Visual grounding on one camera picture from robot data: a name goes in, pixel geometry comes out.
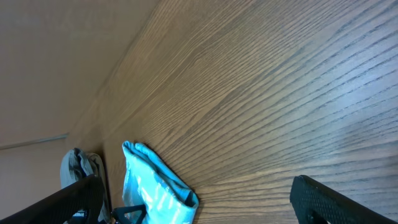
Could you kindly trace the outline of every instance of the wood grain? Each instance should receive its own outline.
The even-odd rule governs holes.
[[[296,223],[307,174],[398,220],[398,1],[161,1],[70,133],[142,141],[201,198],[197,223]]]

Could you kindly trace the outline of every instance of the gray cloth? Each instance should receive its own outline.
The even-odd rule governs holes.
[[[76,181],[95,174],[102,178],[106,191],[105,173],[101,158],[97,154],[85,154],[80,149],[72,149],[63,157],[60,169],[61,188],[68,187]],[[104,195],[104,202],[99,214],[98,221],[104,220],[110,223],[107,193]]]

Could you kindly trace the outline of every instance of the teal cloth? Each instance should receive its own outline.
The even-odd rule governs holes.
[[[144,144],[126,141],[122,147],[126,156],[125,206],[145,204],[143,223],[192,223],[199,205],[197,195]],[[134,223],[140,213],[129,215]]]

